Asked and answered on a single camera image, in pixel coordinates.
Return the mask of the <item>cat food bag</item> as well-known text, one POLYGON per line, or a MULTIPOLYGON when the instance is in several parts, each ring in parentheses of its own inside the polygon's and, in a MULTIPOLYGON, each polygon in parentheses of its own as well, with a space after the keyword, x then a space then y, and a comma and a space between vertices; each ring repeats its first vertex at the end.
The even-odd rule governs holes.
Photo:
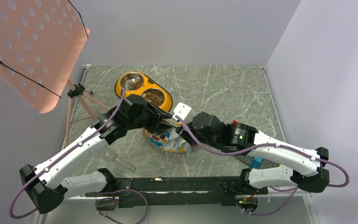
POLYGON ((170 128, 160 134, 153 134, 145 128, 142 128, 142 134, 152 145, 166 153, 187 154, 192 152, 193 146, 175 132, 176 127, 181 127, 179 122, 168 119, 163 120, 162 124, 168 125, 170 128))

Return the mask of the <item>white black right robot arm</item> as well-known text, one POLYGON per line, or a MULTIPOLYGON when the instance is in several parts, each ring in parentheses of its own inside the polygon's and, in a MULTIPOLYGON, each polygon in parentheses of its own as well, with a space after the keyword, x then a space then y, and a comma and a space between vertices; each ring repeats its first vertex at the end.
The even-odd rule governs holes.
POLYGON ((205 112, 190 118, 174 115, 181 123, 176 132, 187 142, 220 156, 251 156, 273 161, 275 168, 248 168, 241 173, 239 189, 244 194, 265 187, 291 186, 321 193, 330 186, 325 169, 329 151, 287 145, 243 123, 225 124, 205 112))

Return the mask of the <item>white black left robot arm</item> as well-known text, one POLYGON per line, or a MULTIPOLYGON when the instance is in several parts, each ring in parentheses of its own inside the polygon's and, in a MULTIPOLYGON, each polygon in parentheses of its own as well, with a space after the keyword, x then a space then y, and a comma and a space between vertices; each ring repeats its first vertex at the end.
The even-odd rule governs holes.
POLYGON ((145 128, 161 133, 170 128, 162 121, 170 118, 172 114, 141 96, 122 98, 61 152, 36 167, 25 165, 20 170, 24 190, 41 214, 49 213, 73 196, 91 192, 109 196, 117 189, 117 181, 108 169, 100 168, 82 176, 69 174, 87 157, 108 148, 129 130, 145 128))

